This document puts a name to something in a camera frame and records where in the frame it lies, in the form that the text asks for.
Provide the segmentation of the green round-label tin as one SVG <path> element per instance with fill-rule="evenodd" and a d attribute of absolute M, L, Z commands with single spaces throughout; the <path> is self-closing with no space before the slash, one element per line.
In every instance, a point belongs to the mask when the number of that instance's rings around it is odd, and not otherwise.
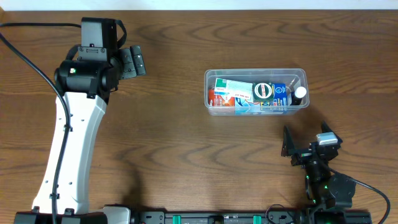
<path fill-rule="evenodd" d="M 254 83 L 252 89 L 254 102 L 271 102 L 274 99 L 272 83 Z"/>

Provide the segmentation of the red medicine box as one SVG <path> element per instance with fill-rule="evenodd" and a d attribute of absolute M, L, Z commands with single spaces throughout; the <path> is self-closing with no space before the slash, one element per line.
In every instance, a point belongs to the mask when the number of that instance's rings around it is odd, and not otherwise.
<path fill-rule="evenodd" d="M 215 107 L 234 106 L 235 98 L 225 95 L 216 95 L 214 90 L 209 90 L 208 104 Z"/>

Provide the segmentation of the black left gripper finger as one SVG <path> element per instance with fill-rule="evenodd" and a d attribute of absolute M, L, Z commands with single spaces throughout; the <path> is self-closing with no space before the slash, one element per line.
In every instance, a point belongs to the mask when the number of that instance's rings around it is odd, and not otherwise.
<path fill-rule="evenodd" d="M 132 51 L 130 48 L 120 49 L 119 55 L 123 64 L 123 73 L 121 79 L 129 79 L 136 77 L 136 69 L 134 66 Z"/>
<path fill-rule="evenodd" d="M 132 61 L 136 70 L 136 74 L 139 76 L 145 75 L 146 68 L 144 65 L 141 47 L 139 45 L 133 45 L 130 47 L 130 50 L 132 53 Z"/>

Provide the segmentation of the clear plastic container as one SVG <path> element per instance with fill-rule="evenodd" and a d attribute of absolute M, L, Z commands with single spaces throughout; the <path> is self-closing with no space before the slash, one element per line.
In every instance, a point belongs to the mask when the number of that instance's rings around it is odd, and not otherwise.
<path fill-rule="evenodd" d="M 287 90 L 287 111 L 284 114 L 294 114 L 310 104 L 306 73 L 301 68 L 247 68 L 247 69 L 216 69 L 205 72 L 204 102 L 209 114 L 213 116 L 235 115 L 234 106 L 215 107 L 208 104 L 208 91 L 214 90 L 217 78 L 247 83 L 283 83 Z M 298 106 L 291 106 L 291 93 L 298 87 L 307 89 L 307 94 Z"/>

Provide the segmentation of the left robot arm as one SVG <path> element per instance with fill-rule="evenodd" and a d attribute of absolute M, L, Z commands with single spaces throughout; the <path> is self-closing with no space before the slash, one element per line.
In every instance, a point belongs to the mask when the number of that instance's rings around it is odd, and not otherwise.
<path fill-rule="evenodd" d="M 125 47 L 120 20 L 84 17 L 81 44 L 55 70 L 57 115 L 44 179 L 28 212 L 16 223 L 132 223 L 131 210 L 90 210 L 89 176 L 96 134 L 119 82 L 146 73 L 141 48 Z"/>

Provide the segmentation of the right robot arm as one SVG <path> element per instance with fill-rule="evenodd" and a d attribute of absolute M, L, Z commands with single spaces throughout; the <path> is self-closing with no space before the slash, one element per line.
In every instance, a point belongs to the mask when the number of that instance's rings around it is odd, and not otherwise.
<path fill-rule="evenodd" d="M 305 190 L 313 204 L 295 215 L 295 223 L 342 223 L 345 209 L 353 205 L 356 184 L 333 172 L 329 162 L 338 155 L 343 140 L 322 122 L 322 132 L 306 148 L 295 146 L 287 126 L 283 130 L 281 156 L 305 170 Z"/>

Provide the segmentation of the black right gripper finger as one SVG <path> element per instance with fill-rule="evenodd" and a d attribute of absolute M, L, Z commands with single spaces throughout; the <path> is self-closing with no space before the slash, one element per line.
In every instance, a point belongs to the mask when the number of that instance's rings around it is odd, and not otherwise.
<path fill-rule="evenodd" d="M 322 130 L 322 133 L 333 132 L 335 134 L 335 132 L 329 127 L 329 125 L 327 125 L 327 123 L 325 121 L 323 121 L 321 123 L 321 130 Z M 337 134 L 335 134 L 335 135 L 338 138 L 337 144 L 341 144 L 343 142 L 343 140 Z"/>
<path fill-rule="evenodd" d="M 284 126 L 281 156 L 288 157 L 295 153 L 295 144 L 287 126 Z"/>

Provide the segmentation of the dark bottle white cap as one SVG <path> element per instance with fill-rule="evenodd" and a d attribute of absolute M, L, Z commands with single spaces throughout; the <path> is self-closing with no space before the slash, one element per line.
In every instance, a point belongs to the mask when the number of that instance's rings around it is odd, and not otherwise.
<path fill-rule="evenodd" d="M 298 87 L 291 93 L 291 106 L 298 106 L 301 104 L 303 98 L 307 94 L 307 89 L 303 86 Z"/>

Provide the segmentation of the white green medicine box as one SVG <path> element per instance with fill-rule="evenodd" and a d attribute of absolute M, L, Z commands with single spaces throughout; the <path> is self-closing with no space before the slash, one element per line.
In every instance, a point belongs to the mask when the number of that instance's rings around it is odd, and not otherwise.
<path fill-rule="evenodd" d="M 221 96 L 250 100 L 252 98 L 252 83 L 217 78 L 214 93 Z"/>

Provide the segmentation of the blue cool fever box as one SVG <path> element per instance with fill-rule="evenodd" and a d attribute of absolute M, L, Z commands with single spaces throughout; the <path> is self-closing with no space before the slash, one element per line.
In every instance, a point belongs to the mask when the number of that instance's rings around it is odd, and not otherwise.
<path fill-rule="evenodd" d="M 272 83 L 274 99 L 271 102 L 254 102 L 253 95 L 250 100 L 235 99 L 235 115 L 272 115 L 284 114 L 287 109 L 287 90 L 283 83 Z"/>

